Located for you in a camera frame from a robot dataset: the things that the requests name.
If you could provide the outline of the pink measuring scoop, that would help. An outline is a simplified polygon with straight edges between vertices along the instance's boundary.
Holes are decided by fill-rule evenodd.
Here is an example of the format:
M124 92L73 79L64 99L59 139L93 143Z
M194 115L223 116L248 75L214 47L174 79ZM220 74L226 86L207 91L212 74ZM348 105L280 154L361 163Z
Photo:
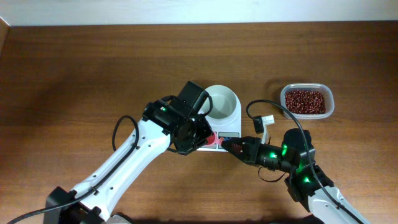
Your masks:
M210 136L206 138L206 147L212 147L213 145L221 145L224 141L223 137L219 137L217 132L213 132Z

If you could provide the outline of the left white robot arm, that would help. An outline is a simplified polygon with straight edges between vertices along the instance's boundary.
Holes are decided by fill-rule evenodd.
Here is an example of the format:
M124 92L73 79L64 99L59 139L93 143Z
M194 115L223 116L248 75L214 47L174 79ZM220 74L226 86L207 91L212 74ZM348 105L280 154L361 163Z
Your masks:
M57 187L47 197L44 223L105 223L141 172L159 155L188 155L208 143L213 131L200 112L209 93L187 82L177 96L150 102L134 130L110 158L67 192Z

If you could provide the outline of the white bowl on scale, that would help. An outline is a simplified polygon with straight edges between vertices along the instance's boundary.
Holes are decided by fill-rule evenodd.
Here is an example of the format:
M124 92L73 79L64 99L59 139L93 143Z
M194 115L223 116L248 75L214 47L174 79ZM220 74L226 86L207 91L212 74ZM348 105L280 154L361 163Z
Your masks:
M237 111L238 100L235 93L223 85L212 85L205 89L212 99L213 108L210 109L210 101L206 99L201 107L202 112L209 112L207 117L211 119L232 119Z

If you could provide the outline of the red beans in container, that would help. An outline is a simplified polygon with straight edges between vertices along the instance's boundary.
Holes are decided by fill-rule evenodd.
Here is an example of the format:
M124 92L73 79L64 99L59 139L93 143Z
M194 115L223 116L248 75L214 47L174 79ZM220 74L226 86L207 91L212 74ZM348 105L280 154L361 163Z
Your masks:
M326 113L325 98L319 91L293 90L285 94L286 108L295 114Z

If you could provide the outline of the clear plastic bean container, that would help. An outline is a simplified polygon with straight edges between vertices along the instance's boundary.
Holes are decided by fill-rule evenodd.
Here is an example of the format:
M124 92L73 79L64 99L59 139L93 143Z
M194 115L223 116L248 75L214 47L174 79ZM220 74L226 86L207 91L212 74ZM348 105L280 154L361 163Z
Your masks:
M324 119L335 110L331 90L319 83L294 83L280 93L280 103L297 119Z

